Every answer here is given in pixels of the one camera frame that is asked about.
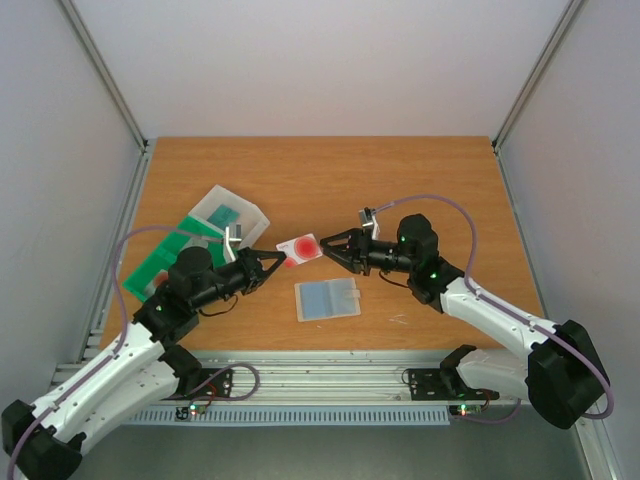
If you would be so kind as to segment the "white red dot card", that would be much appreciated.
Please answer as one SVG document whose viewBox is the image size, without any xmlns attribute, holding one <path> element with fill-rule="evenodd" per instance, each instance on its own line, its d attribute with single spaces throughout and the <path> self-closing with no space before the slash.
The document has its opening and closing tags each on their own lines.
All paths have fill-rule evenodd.
<svg viewBox="0 0 640 480">
<path fill-rule="evenodd" d="M 153 295 L 156 289 L 168 280 L 168 272 L 166 270 L 160 270 L 146 285 L 144 293 L 147 297 Z"/>
</svg>

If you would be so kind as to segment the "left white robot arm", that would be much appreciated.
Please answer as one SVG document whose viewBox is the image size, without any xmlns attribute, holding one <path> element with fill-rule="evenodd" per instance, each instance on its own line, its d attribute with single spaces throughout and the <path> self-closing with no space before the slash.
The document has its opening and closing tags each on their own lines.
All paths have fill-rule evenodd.
<svg viewBox="0 0 640 480">
<path fill-rule="evenodd" d="M 102 439 L 147 406 L 201 386 L 201 363 L 180 340 L 200 311 L 257 290 L 285 261 L 279 251 L 243 248 L 215 267 L 204 247 L 189 247 L 167 279 L 114 341 L 71 378 L 37 400 L 16 400 L 1 415 L 10 479 L 68 479 Z"/>
</svg>

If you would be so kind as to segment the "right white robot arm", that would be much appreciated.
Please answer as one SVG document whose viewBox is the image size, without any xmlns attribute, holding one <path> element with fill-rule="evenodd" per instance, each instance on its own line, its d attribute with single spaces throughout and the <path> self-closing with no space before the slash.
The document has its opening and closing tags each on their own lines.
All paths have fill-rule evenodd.
<svg viewBox="0 0 640 480">
<path fill-rule="evenodd" d="M 568 429 L 591 408 L 614 407 L 610 380 L 587 330 L 527 313 L 488 292 L 439 253 L 438 236 L 421 214 L 403 218 L 396 241 L 381 241 L 376 222 L 321 239 L 323 254 L 346 270 L 369 275 L 374 269 L 407 276 L 407 287 L 421 304 L 475 327 L 504 347 L 501 354 L 478 348 L 454 351 L 441 372 L 444 390 L 463 396 L 488 389 L 527 401 L 548 423 Z"/>
</svg>

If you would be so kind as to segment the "beige card holder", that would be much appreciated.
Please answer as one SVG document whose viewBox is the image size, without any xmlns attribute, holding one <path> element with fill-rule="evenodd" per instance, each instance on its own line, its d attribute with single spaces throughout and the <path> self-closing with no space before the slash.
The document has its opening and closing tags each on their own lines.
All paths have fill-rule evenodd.
<svg viewBox="0 0 640 480">
<path fill-rule="evenodd" d="M 301 323 L 361 314 L 361 294 L 354 278 L 297 283 L 294 292 Z"/>
</svg>

